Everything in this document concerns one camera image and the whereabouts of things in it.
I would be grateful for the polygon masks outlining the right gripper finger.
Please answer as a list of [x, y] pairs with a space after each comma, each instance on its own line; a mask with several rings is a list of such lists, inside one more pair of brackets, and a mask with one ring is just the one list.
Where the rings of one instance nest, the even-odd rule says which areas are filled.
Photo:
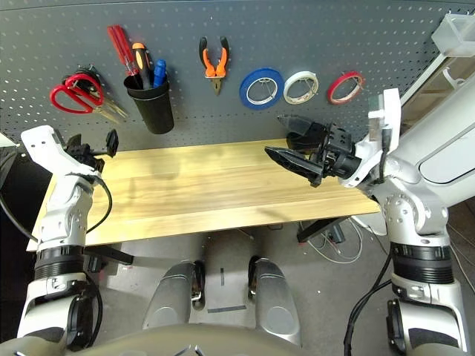
[[318, 187], [323, 178], [323, 165], [307, 159], [303, 154], [288, 148], [266, 146], [266, 154], [281, 167], [306, 178], [312, 187]]
[[310, 137], [311, 127], [314, 121], [305, 116], [284, 114], [279, 115], [277, 120], [287, 129], [287, 137]]

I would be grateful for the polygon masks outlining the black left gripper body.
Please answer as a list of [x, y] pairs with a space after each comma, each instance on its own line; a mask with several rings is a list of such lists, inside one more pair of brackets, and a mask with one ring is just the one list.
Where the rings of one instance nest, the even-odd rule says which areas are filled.
[[95, 151], [91, 149], [89, 144], [69, 143], [68, 154], [77, 162], [92, 167], [95, 171], [102, 173], [105, 166], [105, 160], [98, 158], [98, 156], [111, 156], [111, 150]]

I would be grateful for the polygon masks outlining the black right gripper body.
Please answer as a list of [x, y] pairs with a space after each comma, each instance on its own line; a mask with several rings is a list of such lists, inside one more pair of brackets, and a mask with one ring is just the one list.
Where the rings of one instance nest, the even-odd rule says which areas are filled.
[[311, 173], [310, 182], [321, 182], [331, 176], [350, 178], [361, 164], [351, 135], [335, 124], [327, 126], [314, 122], [307, 131], [309, 160], [317, 165], [317, 173]]

